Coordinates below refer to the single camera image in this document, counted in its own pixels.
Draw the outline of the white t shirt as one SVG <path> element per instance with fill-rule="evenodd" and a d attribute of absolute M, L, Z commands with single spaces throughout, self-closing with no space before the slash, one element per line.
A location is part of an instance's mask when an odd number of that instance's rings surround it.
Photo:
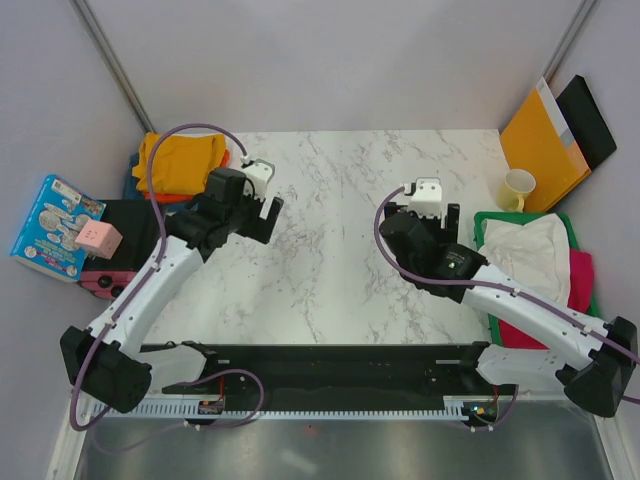
<path fill-rule="evenodd" d="M 544 215 L 524 225 L 488 219 L 482 223 L 479 252 L 522 285 L 567 306 L 570 247 L 562 220 Z"/>

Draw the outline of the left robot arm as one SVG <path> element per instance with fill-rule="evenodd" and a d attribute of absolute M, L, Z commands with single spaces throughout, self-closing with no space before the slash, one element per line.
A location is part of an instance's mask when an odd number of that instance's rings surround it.
<path fill-rule="evenodd" d="M 195 343 L 156 351 L 142 345 L 168 302 L 231 235 L 270 241 L 283 206 L 267 197 L 274 175 L 263 160 L 239 170 L 218 168 L 203 193 L 165 218 L 155 249 L 116 300 L 86 329 L 70 327 L 62 335 L 74 399 L 86 393 L 127 413 L 150 391 L 180 383 L 198 393 L 216 388 L 220 371 Z"/>

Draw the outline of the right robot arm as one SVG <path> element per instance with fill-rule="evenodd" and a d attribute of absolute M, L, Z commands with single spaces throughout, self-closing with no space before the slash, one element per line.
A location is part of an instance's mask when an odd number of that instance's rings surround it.
<path fill-rule="evenodd" d="M 491 384 L 522 385 L 540 377 L 600 417 L 614 417 L 629 401 L 626 388 L 639 364 L 638 331 L 631 321 L 621 316 L 604 321 L 544 299 L 480 253 L 444 242 L 439 228 L 390 198 L 376 210 L 374 240 L 385 260 L 417 289 L 495 316 L 558 357 L 509 368 L 506 350 L 484 344 L 476 359 L 458 368 L 465 391 L 477 394 Z"/>

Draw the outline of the yellow mug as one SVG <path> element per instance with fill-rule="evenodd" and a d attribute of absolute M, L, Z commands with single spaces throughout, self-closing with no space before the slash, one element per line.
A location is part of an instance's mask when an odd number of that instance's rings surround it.
<path fill-rule="evenodd" d="M 534 176 L 523 169 L 512 169 L 504 177 L 496 199 L 497 206 L 507 212 L 523 212 L 525 201 L 534 191 Z"/>

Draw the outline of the mustard yellow folded shirt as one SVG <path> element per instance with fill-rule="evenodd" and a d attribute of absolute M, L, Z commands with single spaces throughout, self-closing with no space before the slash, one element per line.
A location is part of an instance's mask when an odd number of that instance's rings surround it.
<path fill-rule="evenodd" d="M 226 139 L 221 134 L 169 137 L 152 162 L 153 191 L 155 194 L 202 193 L 209 173 L 219 167 L 226 150 L 229 150 Z"/>

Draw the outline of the orange envelope folder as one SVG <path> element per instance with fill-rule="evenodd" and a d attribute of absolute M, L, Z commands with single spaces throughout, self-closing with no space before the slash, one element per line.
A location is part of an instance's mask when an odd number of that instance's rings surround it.
<path fill-rule="evenodd" d="M 554 207 L 591 168 L 545 79 L 540 79 L 500 134 L 511 169 L 532 174 L 536 186 L 524 201 L 528 213 Z"/>

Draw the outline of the blue folded shirt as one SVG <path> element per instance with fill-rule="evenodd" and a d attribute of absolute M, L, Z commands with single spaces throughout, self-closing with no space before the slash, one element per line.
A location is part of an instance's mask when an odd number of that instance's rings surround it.
<path fill-rule="evenodd" d="M 132 170 L 139 164 L 139 154 L 134 153 L 129 157 L 127 172 L 124 177 L 123 200 L 145 200 L 143 192 L 140 192 L 136 186 L 139 179 L 132 174 Z"/>

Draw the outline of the green plastic tray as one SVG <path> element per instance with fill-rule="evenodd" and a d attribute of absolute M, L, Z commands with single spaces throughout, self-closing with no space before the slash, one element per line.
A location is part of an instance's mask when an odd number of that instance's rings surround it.
<path fill-rule="evenodd" d="M 528 222 L 531 222 L 537 218 L 540 218 L 544 215 L 552 215 L 552 214 L 536 214 L 536 213 L 507 213 L 507 212 L 478 212 L 474 216 L 474 241 L 475 245 L 478 249 L 484 244 L 484 233 L 482 228 L 482 223 L 484 220 L 488 219 L 496 219 L 501 221 L 506 221 L 510 223 L 514 223 L 517 225 L 524 225 Z M 569 247 L 578 249 L 580 251 L 586 252 L 580 248 L 579 242 L 577 240 L 576 234 L 574 232 L 573 226 L 569 217 L 565 214 L 556 214 L 564 223 L 565 228 L 568 234 Z M 597 307 L 595 296 L 593 294 L 594 305 Z"/>

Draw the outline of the pink cube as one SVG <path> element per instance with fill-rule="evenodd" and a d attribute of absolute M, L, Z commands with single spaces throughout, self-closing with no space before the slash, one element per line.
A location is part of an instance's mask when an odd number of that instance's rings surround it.
<path fill-rule="evenodd" d="M 122 239 L 122 234 L 113 225 L 90 219 L 75 238 L 74 245 L 90 257 L 110 260 Z"/>

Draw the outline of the magenta t shirt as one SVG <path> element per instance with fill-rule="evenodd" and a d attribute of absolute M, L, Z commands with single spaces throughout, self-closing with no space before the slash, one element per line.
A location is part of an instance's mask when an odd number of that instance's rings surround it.
<path fill-rule="evenodd" d="M 597 307 L 594 305 L 595 270 L 592 256 L 578 249 L 569 250 L 570 265 L 570 292 L 568 307 L 582 313 L 598 316 Z M 502 345 L 507 348 L 546 350 L 547 347 L 526 335 L 520 330 L 507 324 L 503 320 L 498 321 Z"/>

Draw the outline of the black flat box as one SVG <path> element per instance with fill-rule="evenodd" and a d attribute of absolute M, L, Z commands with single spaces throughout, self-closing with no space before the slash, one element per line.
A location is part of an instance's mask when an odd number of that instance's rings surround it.
<path fill-rule="evenodd" d="M 595 170 L 617 150 L 617 144 L 585 78 L 575 75 L 556 101 L 587 165 Z"/>

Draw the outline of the blue printed box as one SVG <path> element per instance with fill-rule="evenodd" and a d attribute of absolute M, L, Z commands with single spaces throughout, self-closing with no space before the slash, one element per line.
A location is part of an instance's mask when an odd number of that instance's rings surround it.
<path fill-rule="evenodd" d="M 92 199 L 57 175 L 48 175 L 10 257 L 62 282 L 77 282 L 87 253 L 75 240 L 87 221 L 101 219 L 105 209 L 105 203 Z"/>

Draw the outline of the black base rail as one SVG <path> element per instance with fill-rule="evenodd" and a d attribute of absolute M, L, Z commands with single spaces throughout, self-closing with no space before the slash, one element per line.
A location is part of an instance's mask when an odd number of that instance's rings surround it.
<path fill-rule="evenodd" d="M 510 396 L 471 367 L 481 345 L 204 345 L 202 384 L 166 394 L 218 394 L 242 410 L 439 408 L 447 396 Z"/>

